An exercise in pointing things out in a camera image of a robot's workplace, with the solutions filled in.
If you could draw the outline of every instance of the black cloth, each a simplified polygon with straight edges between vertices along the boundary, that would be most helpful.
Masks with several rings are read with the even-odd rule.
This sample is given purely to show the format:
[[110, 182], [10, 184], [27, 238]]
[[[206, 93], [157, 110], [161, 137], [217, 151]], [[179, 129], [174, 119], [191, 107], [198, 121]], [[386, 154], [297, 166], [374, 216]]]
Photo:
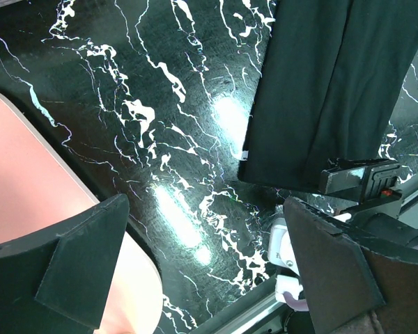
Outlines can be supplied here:
[[418, 48], [418, 0], [285, 0], [239, 178], [317, 192], [329, 158], [373, 159]]

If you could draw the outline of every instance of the black marble surface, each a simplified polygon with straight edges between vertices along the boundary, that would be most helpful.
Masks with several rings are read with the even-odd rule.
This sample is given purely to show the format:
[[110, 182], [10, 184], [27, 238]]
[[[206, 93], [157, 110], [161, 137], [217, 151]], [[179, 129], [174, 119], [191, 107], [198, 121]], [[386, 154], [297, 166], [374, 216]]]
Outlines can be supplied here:
[[[0, 91], [98, 197], [129, 195], [164, 285], [156, 333], [190, 333], [268, 279], [288, 195], [236, 179], [275, 2], [52, 0], [0, 8]], [[381, 157], [418, 171], [418, 54]], [[305, 197], [332, 212], [332, 202]]]

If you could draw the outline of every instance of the folded black fabric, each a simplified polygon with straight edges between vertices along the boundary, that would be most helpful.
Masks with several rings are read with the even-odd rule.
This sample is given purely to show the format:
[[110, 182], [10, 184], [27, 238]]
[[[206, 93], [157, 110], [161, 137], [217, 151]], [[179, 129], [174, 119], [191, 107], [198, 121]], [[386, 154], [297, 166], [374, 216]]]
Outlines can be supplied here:
[[285, 0], [239, 178], [317, 192], [330, 158], [373, 159], [418, 48], [418, 0]]

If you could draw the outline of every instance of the marble countertop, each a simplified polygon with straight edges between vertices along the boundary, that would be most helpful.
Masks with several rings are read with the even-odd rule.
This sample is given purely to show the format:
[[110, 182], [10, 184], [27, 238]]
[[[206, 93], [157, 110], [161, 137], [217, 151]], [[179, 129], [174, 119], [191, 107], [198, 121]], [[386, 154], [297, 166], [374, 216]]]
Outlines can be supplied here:
[[[98, 197], [129, 196], [162, 270], [155, 333], [191, 333], [274, 273], [271, 216], [289, 192], [243, 184], [236, 173], [275, 7], [46, 0], [0, 8], [0, 92]], [[403, 181], [418, 171], [418, 53], [380, 156], [405, 165]], [[332, 211], [324, 198], [305, 199]]]

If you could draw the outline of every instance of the marble table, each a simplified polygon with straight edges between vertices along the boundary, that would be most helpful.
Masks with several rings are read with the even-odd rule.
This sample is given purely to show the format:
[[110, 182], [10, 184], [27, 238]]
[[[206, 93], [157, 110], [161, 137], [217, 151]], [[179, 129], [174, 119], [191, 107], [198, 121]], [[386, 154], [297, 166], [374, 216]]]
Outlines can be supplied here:
[[[243, 184], [236, 173], [275, 7], [45, 0], [0, 8], [0, 92], [98, 198], [128, 194], [162, 270], [155, 333], [191, 333], [274, 273], [269, 229], [289, 192]], [[405, 165], [403, 181], [418, 171], [418, 53], [380, 156]], [[328, 199], [304, 197], [333, 210]]]

